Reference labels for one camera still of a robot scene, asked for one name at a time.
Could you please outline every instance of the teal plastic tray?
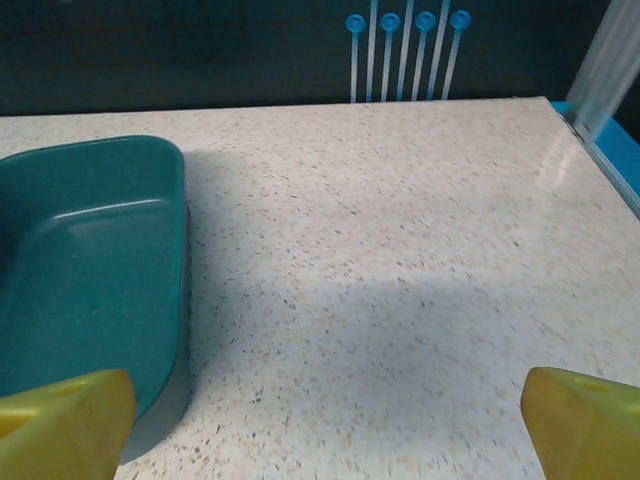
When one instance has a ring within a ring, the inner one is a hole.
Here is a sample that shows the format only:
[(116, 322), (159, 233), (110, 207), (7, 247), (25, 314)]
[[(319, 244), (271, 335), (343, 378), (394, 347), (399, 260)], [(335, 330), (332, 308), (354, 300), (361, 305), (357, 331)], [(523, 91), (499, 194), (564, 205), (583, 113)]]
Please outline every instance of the teal plastic tray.
[(0, 396), (125, 368), (129, 461), (189, 399), (184, 161), (146, 136), (0, 160)]

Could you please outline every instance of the white speckled surface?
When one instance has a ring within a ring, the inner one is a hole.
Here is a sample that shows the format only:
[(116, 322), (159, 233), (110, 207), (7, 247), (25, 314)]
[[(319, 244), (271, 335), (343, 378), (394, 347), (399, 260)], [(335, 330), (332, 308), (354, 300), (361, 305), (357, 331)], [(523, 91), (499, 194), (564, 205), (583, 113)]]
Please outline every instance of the white speckled surface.
[(640, 384), (640, 226), (543, 99), (0, 119), (185, 153), (192, 404), (118, 479), (541, 478), (527, 371)]

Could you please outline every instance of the speckled countertop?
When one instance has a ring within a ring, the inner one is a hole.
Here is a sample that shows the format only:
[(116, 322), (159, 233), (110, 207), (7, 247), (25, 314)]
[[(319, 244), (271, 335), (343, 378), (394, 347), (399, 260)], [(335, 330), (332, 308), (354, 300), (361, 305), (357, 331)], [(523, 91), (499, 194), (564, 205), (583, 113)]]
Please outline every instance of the speckled countertop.
[(185, 153), (193, 401), (118, 479), (541, 478), (527, 371), (640, 384), (640, 225), (544, 99), (0, 119)]

